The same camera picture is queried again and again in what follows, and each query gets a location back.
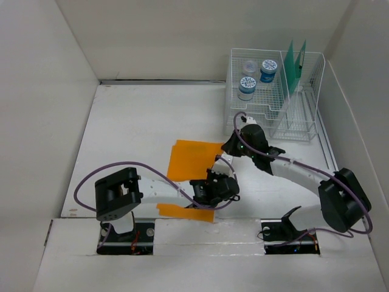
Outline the orange file folder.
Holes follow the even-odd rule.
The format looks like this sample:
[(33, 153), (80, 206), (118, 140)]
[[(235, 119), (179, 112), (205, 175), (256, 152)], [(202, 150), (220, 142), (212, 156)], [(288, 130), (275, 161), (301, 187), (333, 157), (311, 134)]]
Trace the orange file folder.
[[(174, 182), (205, 179), (215, 156), (222, 154), (221, 143), (177, 140), (172, 146), (167, 177)], [(214, 222), (213, 210), (186, 209), (177, 204), (157, 204), (159, 215), (186, 220)]]

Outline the blue pin jar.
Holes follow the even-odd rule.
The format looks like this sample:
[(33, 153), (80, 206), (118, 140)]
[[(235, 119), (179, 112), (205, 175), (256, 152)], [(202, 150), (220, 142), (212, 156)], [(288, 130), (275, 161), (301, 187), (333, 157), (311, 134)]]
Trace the blue pin jar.
[(252, 100), (255, 90), (256, 80), (253, 77), (245, 76), (239, 81), (238, 98), (243, 101)]
[(274, 60), (264, 60), (261, 64), (260, 81), (263, 83), (271, 83), (274, 80), (275, 74), (278, 70), (278, 63)]

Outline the clear paper clip jar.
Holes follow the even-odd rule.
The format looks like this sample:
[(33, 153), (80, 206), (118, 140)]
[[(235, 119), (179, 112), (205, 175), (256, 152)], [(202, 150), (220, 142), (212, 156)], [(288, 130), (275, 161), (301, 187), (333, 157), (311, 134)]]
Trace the clear paper clip jar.
[(247, 60), (243, 63), (242, 73), (246, 76), (253, 77), (258, 70), (258, 66), (255, 61)]

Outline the green clip file folder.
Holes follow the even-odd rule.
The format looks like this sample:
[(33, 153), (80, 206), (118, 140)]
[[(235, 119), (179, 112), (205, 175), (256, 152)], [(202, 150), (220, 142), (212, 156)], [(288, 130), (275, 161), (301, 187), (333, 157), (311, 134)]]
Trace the green clip file folder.
[(293, 41), (289, 45), (284, 59), (284, 70), (286, 74), (289, 94), (292, 95), (300, 81), (305, 60), (306, 41), (304, 41), (297, 57), (295, 57)]

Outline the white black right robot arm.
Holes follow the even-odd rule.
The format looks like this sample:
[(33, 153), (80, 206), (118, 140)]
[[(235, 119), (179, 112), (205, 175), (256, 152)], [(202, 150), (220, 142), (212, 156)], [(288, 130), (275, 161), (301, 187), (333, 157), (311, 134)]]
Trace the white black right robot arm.
[(269, 145), (264, 131), (255, 123), (234, 129), (221, 149), (232, 157), (248, 157), (258, 170), (291, 181), (318, 197), (318, 204), (296, 206), (282, 216), (281, 232), (287, 239), (296, 239), (303, 231), (341, 235), (373, 231), (371, 203), (351, 170), (342, 168), (331, 173), (298, 161), (282, 148)]

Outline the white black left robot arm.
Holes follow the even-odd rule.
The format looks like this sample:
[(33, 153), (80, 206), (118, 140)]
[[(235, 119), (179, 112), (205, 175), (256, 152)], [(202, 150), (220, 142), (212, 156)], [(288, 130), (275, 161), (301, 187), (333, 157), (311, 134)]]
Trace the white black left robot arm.
[(166, 176), (161, 180), (140, 177), (137, 169), (127, 167), (95, 182), (96, 219), (110, 224), (115, 235), (122, 241), (135, 236), (135, 219), (158, 218), (141, 208), (141, 204), (167, 204), (187, 210), (214, 211), (240, 200), (236, 177), (226, 173), (208, 171), (205, 179), (174, 182)]

